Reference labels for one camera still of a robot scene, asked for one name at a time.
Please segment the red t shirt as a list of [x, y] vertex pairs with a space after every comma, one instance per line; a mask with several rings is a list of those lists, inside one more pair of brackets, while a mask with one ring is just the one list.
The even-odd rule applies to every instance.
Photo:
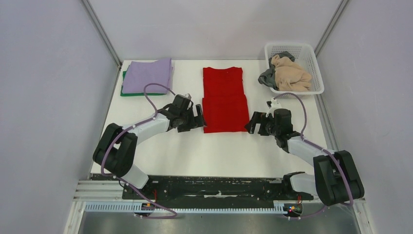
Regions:
[[249, 122], [241, 67], [203, 68], [205, 134], [246, 132]]

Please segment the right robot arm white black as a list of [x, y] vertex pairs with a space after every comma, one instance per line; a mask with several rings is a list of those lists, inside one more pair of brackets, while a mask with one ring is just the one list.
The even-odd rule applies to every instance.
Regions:
[[273, 136], [279, 148], [313, 166], [312, 175], [295, 172], [283, 176], [284, 197], [294, 199], [306, 193], [317, 196], [326, 206], [351, 205], [355, 199], [364, 197], [364, 186], [352, 155], [346, 150], [324, 149], [306, 139], [294, 130], [290, 110], [276, 109], [271, 114], [254, 112], [245, 129], [253, 134], [257, 124], [259, 135]]

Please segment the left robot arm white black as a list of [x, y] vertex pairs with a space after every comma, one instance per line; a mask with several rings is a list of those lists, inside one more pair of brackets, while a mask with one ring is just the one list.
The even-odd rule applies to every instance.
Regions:
[[134, 164], [137, 146], [173, 129], [181, 133], [205, 126], [201, 104], [194, 104], [190, 95], [175, 95], [172, 103], [155, 109], [151, 116], [137, 123], [109, 124], [94, 151], [93, 161], [100, 165], [103, 176], [124, 181], [145, 199], [152, 195], [153, 185], [148, 182], [149, 176]]

